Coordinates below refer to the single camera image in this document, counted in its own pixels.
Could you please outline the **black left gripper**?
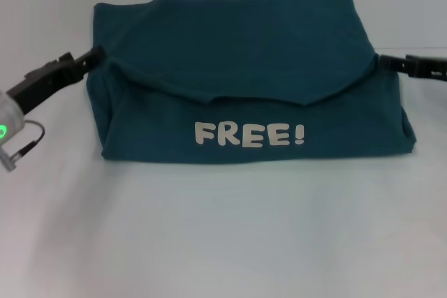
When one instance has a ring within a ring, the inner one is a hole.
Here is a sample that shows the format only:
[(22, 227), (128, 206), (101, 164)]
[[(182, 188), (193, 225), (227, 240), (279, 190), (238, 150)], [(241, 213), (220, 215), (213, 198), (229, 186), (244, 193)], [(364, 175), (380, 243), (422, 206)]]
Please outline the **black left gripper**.
[(80, 82), (84, 75), (102, 62), (104, 57), (105, 52), (101, 46), (93, 47), (77, 59), (74, 59), (71, 53), (65, 53), (58, 59), (27, 73), (23, 81), (9, 89), (6, 94), (26, 115), (59, 90)]

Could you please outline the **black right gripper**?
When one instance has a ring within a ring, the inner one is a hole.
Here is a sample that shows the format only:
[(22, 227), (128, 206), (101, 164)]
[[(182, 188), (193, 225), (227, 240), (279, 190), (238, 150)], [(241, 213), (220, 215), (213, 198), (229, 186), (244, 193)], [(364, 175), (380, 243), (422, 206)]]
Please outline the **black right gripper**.
[(382, 69), (398, 73), (408, 73), (409, 66), (407, 61), (413, 64), (409, 77), (446, 81), (447, 61), (445, 57), (406, 55), (406, 58), (401, 58), (384, 54), (379, 56), (379, 64)]

